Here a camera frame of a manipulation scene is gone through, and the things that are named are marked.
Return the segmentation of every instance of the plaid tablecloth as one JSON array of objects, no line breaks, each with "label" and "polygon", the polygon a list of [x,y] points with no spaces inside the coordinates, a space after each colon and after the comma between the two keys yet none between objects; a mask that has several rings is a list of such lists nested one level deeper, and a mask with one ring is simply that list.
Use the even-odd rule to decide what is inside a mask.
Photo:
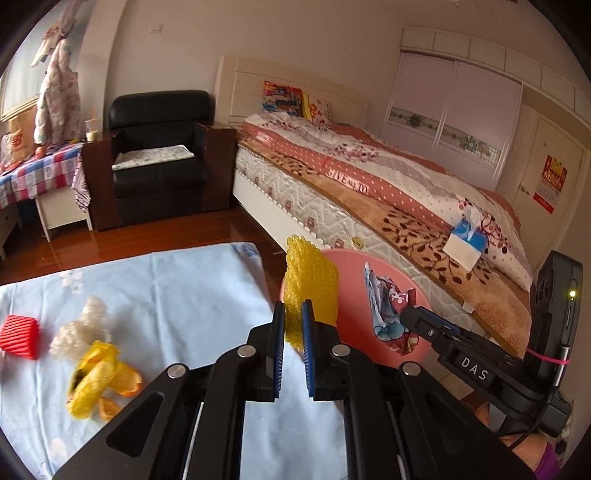
[{"label": "plaid tablecloth", "polygon": [[70,187],[81,152],[82,143],[56,147],[49,155],[39,160],[27,160],[14,171],[0,176],[0,208]]}]

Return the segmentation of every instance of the wooden floor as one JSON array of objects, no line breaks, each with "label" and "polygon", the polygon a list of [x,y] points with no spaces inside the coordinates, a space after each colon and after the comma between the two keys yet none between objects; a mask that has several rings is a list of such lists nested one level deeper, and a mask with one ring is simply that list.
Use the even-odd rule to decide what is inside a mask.
[{"label": "wooden floor", "polygon": [[0,284],[150,252],[239,241],[252,242],[261,253],[274,300],[285,273],[281,247],[240,206],[104,232],[89,232],[85,222],[77,222],[59,228],[53,238],[45,240],[38,219],[15,227],[4,245]]}]

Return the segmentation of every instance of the hanging clothes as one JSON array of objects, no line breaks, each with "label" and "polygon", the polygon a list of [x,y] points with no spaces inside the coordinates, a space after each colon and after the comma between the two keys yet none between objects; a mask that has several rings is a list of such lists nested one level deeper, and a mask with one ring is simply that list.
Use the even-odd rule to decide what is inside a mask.
[{"label": "hanging clothes", "polygon": [[70,70],[70,47],[60,40],[41,84],[35,116],[36,144],[58,145],[80,138],[78,74]]},{"label": "hanging clothes", "polygon": [[54,23],[45,33],[41,45],[35,53],[35,58],[31,63],[31,67],[36,66],[39,62],[44,62],[51,52],[57,46],[57,43],[66,38],[74,24],[76,23],[76,14],[80,9],[83,0],[66,0],[64,10],[60,14],[57,23]]}]

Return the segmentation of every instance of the yellow sponge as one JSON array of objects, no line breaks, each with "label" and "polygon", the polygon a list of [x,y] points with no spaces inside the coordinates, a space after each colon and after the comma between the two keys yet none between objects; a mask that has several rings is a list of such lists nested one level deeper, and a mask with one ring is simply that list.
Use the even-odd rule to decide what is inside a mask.
[{"label": "yellow sponge", "polygon": [[285,303],[285,339],[296,350],[304,344],[301,332],[301,304],[310,299],[317,322],[336,326],[339,309],[339,270],[304,237],[287,239]]}]

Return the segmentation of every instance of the crumpled fabric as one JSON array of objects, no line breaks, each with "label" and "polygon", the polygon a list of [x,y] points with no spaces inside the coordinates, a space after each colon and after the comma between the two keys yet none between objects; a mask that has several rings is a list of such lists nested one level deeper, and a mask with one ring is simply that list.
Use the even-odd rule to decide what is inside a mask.
[{"label": "crumpled fabric", "polygon": [[367,262],[364,274],[375,336],[400,355],[412,352],[418,344],[418,335],[400,323],[400,313],[416,304],[415,290],[400,291],[391,278],[378,277]]},{"label": "crumpled fabric", "polygon": [[78,74],[70,70],[71,54],[66,40],[60,40],[47,66],[37,101],[36,144],[58,145],[80,138]]}]

